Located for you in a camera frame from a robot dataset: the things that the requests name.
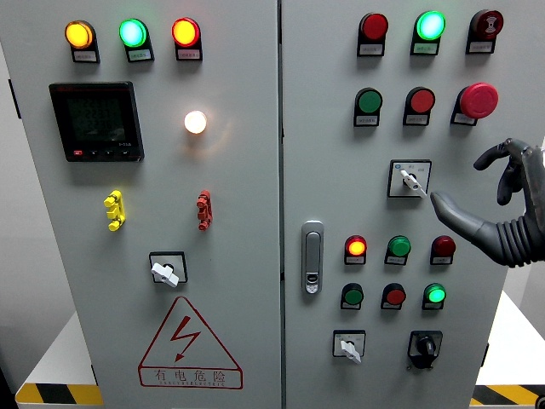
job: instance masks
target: robotic arm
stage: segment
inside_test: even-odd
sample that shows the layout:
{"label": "robotic arm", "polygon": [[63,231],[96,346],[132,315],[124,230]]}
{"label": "robotic arm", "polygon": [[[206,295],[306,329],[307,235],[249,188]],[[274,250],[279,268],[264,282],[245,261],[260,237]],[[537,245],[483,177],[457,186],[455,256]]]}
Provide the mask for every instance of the robotic arm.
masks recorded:
{"label": "robotic arm", "polygon": [[446,193],[431,193],[438,219],[481,249],[498,264],[514,267],[545,260],[545,167],[539,147],[507,139],[483,153],[473,164],[488,168],[496,159],[509,156],[498,184],[497,203],[506,205],[513,193],[524,191],[526,212],[511,222],[492,223],[460,209]]}

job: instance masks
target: red push button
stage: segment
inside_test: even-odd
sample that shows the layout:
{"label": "red push button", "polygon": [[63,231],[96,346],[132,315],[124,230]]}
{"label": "red push button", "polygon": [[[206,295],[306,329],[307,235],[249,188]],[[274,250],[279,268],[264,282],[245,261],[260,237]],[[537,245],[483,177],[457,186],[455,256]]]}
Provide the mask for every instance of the red push button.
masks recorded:
{"label": "red push button", "polygon": [[502,13],[496,10],[481,10],[471,19],[471,30],[480,40],[493,40],[503,28]]}
{"label": "red push button", "polygon": [[435,95],[429,89],[420,89],[410,99],[410,107],[418,113],[430,111],[435,105]]}
{"label": "red push button", "polygon": [[499,100],[496,88],[488,83],[467,87],[460,97],[460,109],[469,118],[481,119],[494,112]]}
{"label": "red push button", "polygon": [[381,309],[401,309],[407,295],[401,284],[392,283],[384,287]]}
{"label": "red push button", "polygon": [[433,241],[432,250],[438,257],[451,257],[456,251],[456,243],[451,236],[439,236]]}
{"label": "red push button", "polygon": [[360,30],[369,40],[378,40],[386,36],[388,20],[382,14],[368,14],[362,20]]}

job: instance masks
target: warning triangle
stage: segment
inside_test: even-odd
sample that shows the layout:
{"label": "warning triangle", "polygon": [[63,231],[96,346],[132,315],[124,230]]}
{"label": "warning triangle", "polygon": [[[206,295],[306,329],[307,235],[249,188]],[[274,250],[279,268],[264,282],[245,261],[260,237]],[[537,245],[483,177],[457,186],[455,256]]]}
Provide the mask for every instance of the warning triangle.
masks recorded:
{"label": "warning triangle", "polygon": [[241,389],[242,369],[203,316],[177,297],[138,365],[142,386]]}

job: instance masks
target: green indicator light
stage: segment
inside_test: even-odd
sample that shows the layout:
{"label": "green indicator light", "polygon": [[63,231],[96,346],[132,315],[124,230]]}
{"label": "green indicator light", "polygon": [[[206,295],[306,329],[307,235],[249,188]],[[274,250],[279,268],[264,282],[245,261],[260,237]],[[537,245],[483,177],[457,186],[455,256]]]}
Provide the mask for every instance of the green indicator light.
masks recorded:
{"label": "green indicator light", "polygon": [[423,40],[436,40],[445,30],[445,16],[439,11],[427,11],[416,23],[416,32]]}
{"label": "green indicator light", "polygon": [[431,284],[426,287],[425,295],[430,302],[443,302],[446,298],[446,291],[441,284]]}
{"label": "green indicator light", "polygon": [[137,19],[125,20],[119,26],[119,36],[127,47],[140,47],[146,42],[147,29]]}
{"label": "green indicator light", "polygon": [[382,97],[376,91],[366,91],[360,97],[358,101],[359,109],[365,113],[373,113],[381,107]]}
{"label": "green indicator light", "polygon": [[405,236],[394,237],[388,243],[388,249],[396,257],[407,256],[410,252],[410,241]]}
{"label": "green indicator light", "polygon": [[364,295],[358,290],[350,290],[344,296],[345,301],[350,305],[356,305],[362,302]]}

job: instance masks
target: red terminal block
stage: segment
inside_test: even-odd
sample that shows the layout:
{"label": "red terminal block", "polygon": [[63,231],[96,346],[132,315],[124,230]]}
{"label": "red terminal block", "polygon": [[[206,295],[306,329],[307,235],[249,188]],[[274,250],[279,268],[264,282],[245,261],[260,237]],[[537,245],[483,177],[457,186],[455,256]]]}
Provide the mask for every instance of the red terminal block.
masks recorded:
{"label": "red terminal block", "polygon": [[208,190],[203,190],[201,194],[198,195],[197,207],[197,219],[200,220],[198,229],[203,232],[210,227],[210,224],[212,224],[212,202],[210,200],[210,192]]}

